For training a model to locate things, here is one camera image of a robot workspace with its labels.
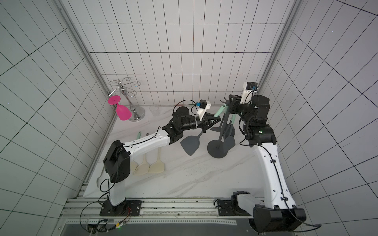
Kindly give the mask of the grey utensil green handle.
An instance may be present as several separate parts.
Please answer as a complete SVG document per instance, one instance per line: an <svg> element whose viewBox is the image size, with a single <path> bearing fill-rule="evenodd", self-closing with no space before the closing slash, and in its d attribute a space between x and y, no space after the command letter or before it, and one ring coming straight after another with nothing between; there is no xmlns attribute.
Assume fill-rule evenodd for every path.
<svg viewBox="0 0 378 236"><path fill-rule="evenodd" d="M203 134L201 131L197 136L190 135L180 142L183 150L189 155L192 156L200 146L200 137Z"/></svg>

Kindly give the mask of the cream spatula green handle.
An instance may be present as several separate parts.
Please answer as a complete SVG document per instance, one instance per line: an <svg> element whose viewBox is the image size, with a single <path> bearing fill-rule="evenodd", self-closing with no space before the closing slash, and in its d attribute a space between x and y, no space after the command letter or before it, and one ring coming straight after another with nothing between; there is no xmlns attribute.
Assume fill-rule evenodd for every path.
<svg viewBox="0 0 378 236"><path fill-rule="evenodd" d="M137 140L140 139L141 137L141 131L138 132L138 135L137 135ZM131 168L131 173L133 174L137 168L138 164L135 162L135 161L131 161L130 162L130 168Z"/></svg>

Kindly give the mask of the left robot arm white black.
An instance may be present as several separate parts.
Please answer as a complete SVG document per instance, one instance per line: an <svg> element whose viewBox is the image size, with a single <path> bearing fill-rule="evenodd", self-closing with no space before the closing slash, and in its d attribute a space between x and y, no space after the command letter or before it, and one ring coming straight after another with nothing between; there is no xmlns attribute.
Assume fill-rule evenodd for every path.
<svg viewBox="0 0 378 236"><path fill-rule="evenodd" d="M103 160L105 172L113 184L109 188L109 196L103 207L109 206L115 211L115 207L126 200L126 189L121 184L130 175L131 162L136 157L177 142L184 136L183 132L186 130L200 128L205 133L221 121L220 114L225 108L225 105L221 106L215 114L206 112L207 108L200 108L197 115L193 116L189 108L182 106L173 112L169 123L159 127L156 133L127 143L114 141Z"/></svg>

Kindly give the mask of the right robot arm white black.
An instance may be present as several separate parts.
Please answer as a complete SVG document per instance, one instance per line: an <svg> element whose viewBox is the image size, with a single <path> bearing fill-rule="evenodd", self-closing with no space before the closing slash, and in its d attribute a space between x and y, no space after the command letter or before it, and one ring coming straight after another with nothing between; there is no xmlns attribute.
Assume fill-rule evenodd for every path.
<svg viewBox="0 0 378 236"><path fill-rule="evenodd" d="M277 139L267 123L269 98L259 95L250 98L247 102L239 95L230 95L229 109L231 114L239 115L243 121L245 140L261 164L264 200L256 199L249 192L234 192L231 197L234 211L251 215L249 223L258 233L295 233L307 216L304 209L297 207L284 180Z"/></svg>

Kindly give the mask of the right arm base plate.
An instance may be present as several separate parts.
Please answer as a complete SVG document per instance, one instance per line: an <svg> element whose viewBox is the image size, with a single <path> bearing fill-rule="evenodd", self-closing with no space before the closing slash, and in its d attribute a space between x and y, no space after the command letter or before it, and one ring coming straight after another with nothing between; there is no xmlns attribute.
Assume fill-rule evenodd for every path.
<svg viewBox="0 0 378 236"><path fill-rule="evenodd" d="M217 199L214 202L214 206L217 208L219 216L251 216L245 210L240 209L231 200Z"/></svg>

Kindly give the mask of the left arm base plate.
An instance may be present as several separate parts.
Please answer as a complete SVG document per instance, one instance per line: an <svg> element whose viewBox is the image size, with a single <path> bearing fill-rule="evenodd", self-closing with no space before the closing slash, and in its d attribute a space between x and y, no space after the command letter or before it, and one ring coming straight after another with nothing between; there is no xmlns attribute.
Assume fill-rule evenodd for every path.
<svg viewBox="0 0 378 236"><path fill-rule="evenodd" d="M100 216L109 216L109 217L121 217L124 216L139 216L141 210L141 200L125 200L118 204L117 206L113 206L110 200L106 200L103 202L101 211L99 213Z"/></svg>

